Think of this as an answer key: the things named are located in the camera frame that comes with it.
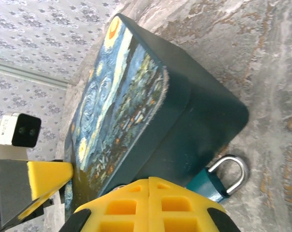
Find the gray marble table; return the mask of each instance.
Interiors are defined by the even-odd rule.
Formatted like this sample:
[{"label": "gray marble table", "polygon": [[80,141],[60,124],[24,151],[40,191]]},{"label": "gray marble table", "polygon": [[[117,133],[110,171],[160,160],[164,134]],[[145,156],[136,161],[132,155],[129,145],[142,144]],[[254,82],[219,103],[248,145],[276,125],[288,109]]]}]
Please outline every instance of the gray marble table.
[{"label": "gray marble table", "polygon": [[[224,207],[244,232],[292,232],[292,0],[134,0],[117,11],[186,50],[247,105],[247,127],[222,154],[243,157],[250,178]],[[100,44],[69,84],[57,158]],[[224,182],[236,174],[220,171]],[[63,222],[62,205],[46,212],[47,231]]]}]

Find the camera lens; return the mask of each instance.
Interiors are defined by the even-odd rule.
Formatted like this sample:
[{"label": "camera lens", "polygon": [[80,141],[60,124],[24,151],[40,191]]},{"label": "camera lens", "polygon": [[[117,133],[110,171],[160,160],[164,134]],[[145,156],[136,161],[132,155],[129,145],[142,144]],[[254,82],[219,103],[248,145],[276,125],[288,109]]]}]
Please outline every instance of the camera lens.
[{"label": "camera lens", "polygon": [[31,136],[34,136],[34,135],[35,135],[35,129],[31,129],[30,132],[29,132],[29,134],[30,134]]},{"label": "camera lens", "polygon": [[21,128],[19,128],[18,132],[19,132],[20,134],[24,134],[24,133],[26,132],[26,128],[21,127]]}]

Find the padlock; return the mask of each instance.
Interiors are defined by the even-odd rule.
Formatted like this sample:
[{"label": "padlock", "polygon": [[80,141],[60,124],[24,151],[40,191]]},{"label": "padlock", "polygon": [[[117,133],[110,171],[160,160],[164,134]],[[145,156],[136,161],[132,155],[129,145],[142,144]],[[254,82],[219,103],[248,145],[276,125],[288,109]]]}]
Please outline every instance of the padlock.
[{"label": "padlock", "polygon": [[[229,188],[225,188],[216,175],[216,170],[223,162],[228,160],[234,161],[239,165],[241,176]],[[186,188],[219,203],[240,189],[246,183],[248,177],[249,169],[244,160],[235,155],[226,155],[217,160],[210,168],[204,168],[199,172]]]}]

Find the swirling blue sky painting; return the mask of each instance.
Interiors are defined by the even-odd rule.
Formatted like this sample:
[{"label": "swirling blue sky painting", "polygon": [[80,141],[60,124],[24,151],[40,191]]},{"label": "swirling blue sky painting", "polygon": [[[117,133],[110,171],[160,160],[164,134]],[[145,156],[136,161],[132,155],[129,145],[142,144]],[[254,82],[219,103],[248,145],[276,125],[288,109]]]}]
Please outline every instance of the swirling blue sky painting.
[{"label": "swirling blue sky painting", "polygon": [[66,215],[96,198],[159,105],[162,69],[119,17],[108,29],[65,142]]}]

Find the black rubber pad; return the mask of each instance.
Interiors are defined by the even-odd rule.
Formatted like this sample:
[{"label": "black rubber pad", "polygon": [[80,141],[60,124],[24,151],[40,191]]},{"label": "black rubber pad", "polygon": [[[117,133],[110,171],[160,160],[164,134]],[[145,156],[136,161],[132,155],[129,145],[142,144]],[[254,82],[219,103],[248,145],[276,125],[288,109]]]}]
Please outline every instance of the black rubber pad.
[{"label": "black rubber pad", "polygon": [[220,232],[241,232],[226,213],[215,208],[208,208],[207,211]]},{"label": "black rubber pad", "polygon": [[80,232],[91,215],[90,209],[83,209],[72,214],[59,232]]}]

